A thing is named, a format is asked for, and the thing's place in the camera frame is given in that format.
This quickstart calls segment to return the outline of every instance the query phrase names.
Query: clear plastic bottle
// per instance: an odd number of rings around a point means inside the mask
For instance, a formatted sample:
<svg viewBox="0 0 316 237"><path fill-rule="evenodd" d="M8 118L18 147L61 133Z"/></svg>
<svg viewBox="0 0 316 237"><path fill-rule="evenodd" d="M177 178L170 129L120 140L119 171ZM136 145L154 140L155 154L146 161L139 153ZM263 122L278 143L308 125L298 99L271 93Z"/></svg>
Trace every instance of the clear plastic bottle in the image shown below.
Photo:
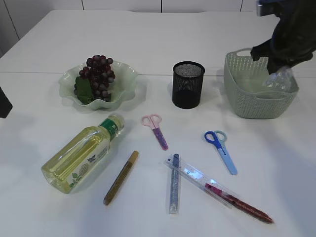
<svg viewBox="0 0 316 237"><path fill-rule="evenodd" d="M292 69L284 66L277 72L272 73L269 79L263 83L263 86L271 91L288 92L291 89L293 77Z"/></svg>
<svg viewBox="0 0 316 237"><path fill-rule="evenodd" d="M110 141L124 127L124 118L111 114L99 126L86 127L41 168L49 184L69 193L104 158Z"/></svg>

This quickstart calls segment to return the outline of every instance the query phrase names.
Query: black mesh pen holder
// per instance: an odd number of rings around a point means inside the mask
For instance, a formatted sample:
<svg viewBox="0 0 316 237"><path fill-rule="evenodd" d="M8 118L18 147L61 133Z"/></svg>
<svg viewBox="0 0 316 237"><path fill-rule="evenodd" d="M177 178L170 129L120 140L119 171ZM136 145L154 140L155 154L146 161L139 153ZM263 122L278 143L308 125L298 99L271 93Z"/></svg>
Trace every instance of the black mesh pen holder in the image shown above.
<svg viewBox="0 0 316 237"><path fill-rule="evenodd" d="M205 68L196 62L180 62L173 67L172 102L179 108L198 106Z"/></svg>

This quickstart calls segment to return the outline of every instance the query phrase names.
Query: oil bottle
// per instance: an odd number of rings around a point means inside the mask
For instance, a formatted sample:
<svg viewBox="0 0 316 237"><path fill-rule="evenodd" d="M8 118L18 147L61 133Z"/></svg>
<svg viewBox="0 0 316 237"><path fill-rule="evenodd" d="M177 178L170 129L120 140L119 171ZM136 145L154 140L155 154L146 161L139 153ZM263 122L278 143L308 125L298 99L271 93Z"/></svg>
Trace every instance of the oil bottle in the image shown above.
<svg viewBox="0 0 316 237"><path fill-rule="evenodd" d="M124 118L111 114L99 126L86 127L41 168L49 184L68 194L92 167L105 158L110 141L124 127Z"/></svg>

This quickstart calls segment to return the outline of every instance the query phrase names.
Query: gold marker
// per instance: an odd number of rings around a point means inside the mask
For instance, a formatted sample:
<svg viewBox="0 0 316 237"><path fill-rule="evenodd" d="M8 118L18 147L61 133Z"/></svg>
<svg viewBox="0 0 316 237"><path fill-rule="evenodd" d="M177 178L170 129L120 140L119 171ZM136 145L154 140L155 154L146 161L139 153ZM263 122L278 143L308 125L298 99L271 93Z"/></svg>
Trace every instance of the gold marker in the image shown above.
<svg viewBox="0 0 316 237"><path fill-rule="evenodd" d="M123 169L120 171L117 179L112 184L110 190L106 194L103 203L104 205L109 205L112 199L114 198L115 194L119 190L121 184L123 183L124 179L126 178L127 174L129 173L130 169L132 168L133 164L135 163L138 157L138 152L134 151L133 154L130 156L126 164L124 165Z"/></svg>

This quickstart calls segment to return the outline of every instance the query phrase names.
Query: fruit bowl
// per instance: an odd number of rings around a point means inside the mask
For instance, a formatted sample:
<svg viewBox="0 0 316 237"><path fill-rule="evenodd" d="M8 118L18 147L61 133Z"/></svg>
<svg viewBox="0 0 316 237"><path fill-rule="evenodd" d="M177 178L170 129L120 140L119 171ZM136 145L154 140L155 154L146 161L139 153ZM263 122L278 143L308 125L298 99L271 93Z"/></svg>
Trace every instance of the fruit bowl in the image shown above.
<svg viewBox="0 0 316 237"><path fill-rule="evenodd" d="M137 72L125 63L114 61L111 67L117 79L110 84L108 89L109 93L112 95L111 102L96 99L89 104L83 104L74 94L74 85L76 83L76 77L79 76L79 71L85 66L86 63L82 63L71 68L59 79L59 95L61 97L71 98L78 105L86 106L92 110L97 110L99 108L110 109L119 107L119 105L128 98L128 95L135 91L135 79L138 76Z"/></svg>

